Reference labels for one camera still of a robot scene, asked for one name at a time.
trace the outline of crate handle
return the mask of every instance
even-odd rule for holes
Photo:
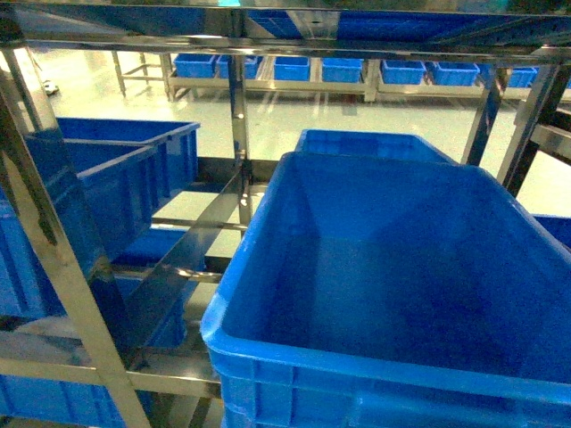
[[[395,395],[358,394],[350,428],[523,428],[526,420],[509,412]]]

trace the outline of rack leg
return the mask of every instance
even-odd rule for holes
[[[514,196],[521,189],[539,148],[531,141],[535,126],[549,121],[558,108],[570,78],[571,66],[541,67],[527,101],[520,105],[522,108],[517,112],[516,132],[498,173],[498,181]]]
[[[379,83],[379,73],[381,68],[381,60],[367,60],[367,68],[365,74],[365,103],[373,103],[377,98],[377,88]]]
[[[485,82],[485,90],[480,99],[480,106],[474,117],[468,143],[462,156],[462,163],[480,165],[485,147],[492,133],[493,123],[500,110],[501,101],[511,79],[511,69],[492,67],[490,78]]]
[[[0,141],[3,142],[0,144],[0,186],[127,427],[150,428],[90,288],[91,285],[93,289],[99,287],[112,292],[111,266],[103,249],[94,266],[80,266],[52,197],[30,155],[26,138],[33,136],[39,140],[38,150],[42,145],[49,146],[54,158],[50,167],[56,170],[56,176],[70,172],[65,178],[70,181],[72,193],[78,189],[78,193],[71,196],[76,198],[78,214],[85,220],[82,226],[96,235],[82,185],[73,172],[54,112],[12,11],[0,6],[0,21],[4,24],[0,26],[0,40],[5,42],[0,43],[0,54],[9,59],[9,70],[0,73],[11,74],[11,78],[7,75],[0,78]],[[18,80],[15,90],[9,87],[14,79]],[[27,98],[25,106],[33,108],[21,110],[22,98]]]
[[[167,99],[173,103],[175,101],[175,88],[170,85],[170,74],[172,73],[172,62],[170,61],[170,53],[161,53],[162,81],[164,82],[164,92]]]
[[[121,71],[121,64],[119,62],[119,54],[117,51],[111,51],[113,56],[113,63],[115,64],[115,74],[117,75],[117,81],[119,82],[119,88],[123,96],[127,96],[127,88],[125,88],[125,79],[123,78],[123,72]]]
[[[143,76],[145,76],[146,78],[149,77],[149,70],[146,68],[146,58],[145,58],[145,53],[144,52],[139,52],[139,60],[141,61],[141,65],[144,65],[143,67]]]
[[[244,28],[244,12],[233,11],[231,17],[233,32],[237,37],[240,37]],[[252,200],[250,197],[252,166],[250,163],[248,122],[246,117],[244,58],[245,57],[243,55],[230,56],[230,60],[228,62],[228,80],[235,159],[242,168],[242,198],[238,206],[238,211],[240,215],[240,223],[243,225],[249,225],[250,220],[252,219]]]

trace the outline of white floor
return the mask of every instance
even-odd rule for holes
[[[38,53],[47,77],[61,92],[51,97],[57,116],[113,119],[174,119],[201,123],[200,156],[232,157],[228,94],[195,90],[169,103],[161,82],[127,82],[128,96],[120,93],[112,56],[107,52],[49,51]],[[147,55],[158,63],[158,57]],[[124,70],[138,64],[135,53],[121,53]],[[467,141],[476,101],[394,97],[376,103],[360,103],[350,96],[249,95],[248,117],[253,159],[278,160],[292,151],[305,128],[352,129],[411,133],[459,161]],[[516,104],[505,103],[492,132],[482,167],[496,175],[514,131]],[[519,200],[532,213],[571,217],[571,168],[539,154],[520,193]],[[160,213],[162,217],[196,219],[214,195],[183,193]],[[231,221],[237,221],[237,213]],[[230,257],[240,235],[223,231],[210,254]],[[212,288],[195,300],[208,300]],[[219,426],[219,407],[207,426]],[[11,427],[48,427],[48,423],[12,421]]]

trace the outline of metal shelf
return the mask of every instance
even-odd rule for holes
[[[255,185],[269,179],[275,167],[275,162],[249,159],[245,103],[248,89],[363,94],[369,100],[377,90],[393,95],[479,96],[480,107],[463,157],[464,162],[473,165],[478,165],[482,159],[502,99],[527,96],[517,115],[517,130],[499,179],[513,194],[517,193],[539,150],[570,162],[571,113],[557,110],[571,78],[571,48],[566,47],[571,43],[571,18],[567,8],[553,10],[548,2],[529,2],[518,7],[510,6],[512,2],[508,2],[507,6],[498,7],[497,2],[483,0],[333,0],[327,2],[327,6],[317,0],[243,0],[228,2],[228,6],[224,2],[207,0],[189,0],[184,5],[176,0],[155,3],[127,0],[113,6],[106,0],[89,4],[78,0],[75,3],[37,0],[0,5],[0,19],[6,24],[0,28],[0,54],[8,67],[0,72],[10,77],[0,78],[0,139],[4,142],[0,147],[1,186],[18,212],[32,246],[81,338],[81,341],[49,338],[52,344],[61,344],[54,350],[47,347],[45,337],[0,332],[0,373],[104,385],[129,428],[164,426],[157,422],[160,419],[147,417],[136,390],[200,397],[202,404],[192,419],[196,426],[203,420],[208,400],[219,397],[220,385],[213,377],[207,354],[191,343],[173,351],[117,348],[113,338],[115,332],[108,328],[112,323],[106,323],[111,320],[106,320],[105,314],[100,312],[90,288],[97,282],[113,282],[113,267],[101,250],[101,257],[92,267],[81,268],[66,234],[68,231],[52,204],[56,195],[50,194],[44,186],[50,177],[40,176],[26,145],[28,137],[44,138],[53,147],[56,159],[61,161],[60,170],[71,168],[53,111],[34,71],[27,48],[29,44],[163,55],[184,52],[234,55],[228,65],[228,82],[178,78],[169,68],[170,61],[162,64],[164,75],[169,76],[168,84],[175,88],[228,89],[233,130],[233,141],[228,143],[234,147],[236,157],[233,160],[200,160],[203,181],[227,185],[195,222],[183,225],[190,228],[166,261],[149,272],[140,273],[145,280],[139,287],[142,310],[137,321],[146,325],[147,332],[153,317],[145,319],[146,306],[174,299],[187,278],[200,276],[188,264],[199,255],[193,252],[190,243],[208,248],[221,229],[230,228],[242,233],[252,215],[250,194]],[[301,36],[273,36],[250,18],[251,9],[287,11]],[[197,10],[203,12],[205,19],[201,26],[192,27],[192,21],[185,17]],[[473,12],[490,12],[501,19],[478,20],[478,25],[412,41],[395,40],[390,35],[388,38],[338,37],[344,14],[359,11],[383,12],[391,17],[402,16],[396,11],[422,12],[423,16],[433,18],[442,17],[437,14],[440,12],[459,13],[453,16],[460,17],[465,16],[463,14],[472,16]],[[509,19],[504,20],[503,14],[509,14]],[[369,61],[363,83],[347,86],[330,86],[320,81],[317,72],[310,82],[278,82],[271,78],[270,61],[263,65],[257,79],[245,80],[241,55],[277,54],[313,57],[314,64],[319,64],[319,58],[328,56]],[[494,68],[492,78],[482,87],[378,86],[379,58],[488,62],[494,64]],[[530,91],[506,89],[509,68],[527,64],[544,66],[533,88]],[[122,77],[134,77],[135,71],[123,74],[119,70],[119,73]],[[86,204],[79,202],[81,213],[90,218]],[[229,224],[228,219],[236,205],[240,223]],[[161,219],[161,222],[169,223],[169,220]],[[208,270],[220,274],[222,269],[213,267],[227,262],[210,260]],[[215,281],[217,278],[211,276],[209,279]]]

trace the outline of blue bin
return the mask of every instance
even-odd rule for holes
[[[180,78],[213,78],[216,55],[201,53],[180,53],[175,58],[177,76]]]
[[[383,82],[388,85],[420,85],[426,67],[421,61],[383,61]]]
[[[202,321],[228,428],[569,427],[570,272],[482,169],[287,154]]]
[[[261,56],[246,56],[244,61],[246,78],[256,78],[261,60]],[[218,64],[219,76],[228,78],[228,55],[220,56],[216,63]]]
[[[295,151],[456,164],[424,138],[410,134],[305,129]]]
[[[492,67],[489,64],[478,64],[483,80],[490,78]],[[533,67],[521,67],[513,69],[508,87],[529,87],[537,76],[537,70]]]
[[[466,62],[427,62],[426,67],[436,85],[473,86],[480,74],[477,65]]]
[[[137,287],[139,281],[129,277],[117,278],[124,297]],[[163,319],[150,346],[173,348],[185,339],[183,315],[184,304],[188,298],[187,289]],[[149,413],[153,403],[151,394],[140,391],[139,398],[145,411]],[[103,386],[19,376],[0,375],[0,414],[102,428],[126,426],[109,392]]]
[[[425,43],[432,38],[461,32],[468,25],[482,22],[485,26],[486,21],[494,22],[494,17],[486,20],[478,15],[455,13],[342,11],[337,25],[337,40]]]
[[[156,146],[160,152],[154,166],[158,171],[156,186],[160,207],[196,179],[196,130],[200,127],[197,122],[77,118],[58,118],[57,121],[67,141]]]
[[[560,242],[571,248],[571,218],[557,216],[535,216],[535,219]]]
[[[120,259],[128,260],[132,266],[137,260],[159,261],[170,247],[182,237],[184,231],[151,229],[133,243]],[[121,297],[126,299],[139,285],[140,279],[117,276]],[[186,337],[184,316],[185,303],[196,283],[189,282],[178,302],[161,321],[156,334],[150,340],[152,347],[176,348]],[[47,335],[59,335],[53,330],[61,326],[60,318],[46,318],[40,321]],[[35,323],[21,327],[23,333],[37,333]],[[69,329],[62,329],[62,335],[69,337]],[[139,392],[139,398],[147,412],[151,410],[152,397],[149,392]],[[29,417],[61,424],[79,424],[102,428],[124,428],[119,411],[103,386],[72,382],[58,382],[44,379],[30,379],[19,376],[0,375],[0,414],[14,417]]]
[[[28,147],[40,173],[50,168],[45,142],[28,141]],[[79,172],[103,246],[109,258],[114,259],[149,228],[152,215],[159,208],[159,171],[155,168],[161,156],[159,147],[119,143],[67,143],[66,147]],[[82,226],[85,220],[78,218],[74,203],[81,189],[69,187],[66,177],[46,185],[50,194],[61,195],[54,199],[55,207],[71,238],[80,242],[86,233]],[[0,314],[37,318],[63,313],[62,304],[3,193],[0,212]],[[88,238],[84,238],[85,248],[76,251],[82,267],[93,266],[100,257],[87,245]]]
[[[310,59],[278,56],[274,65],[275,80],[309,80]]]
[[[324,58],[321,76],[324,82],[359,83],[363,60]]]
[[[277,38],[303,38],[287,11],[248,11],[248,16]]]

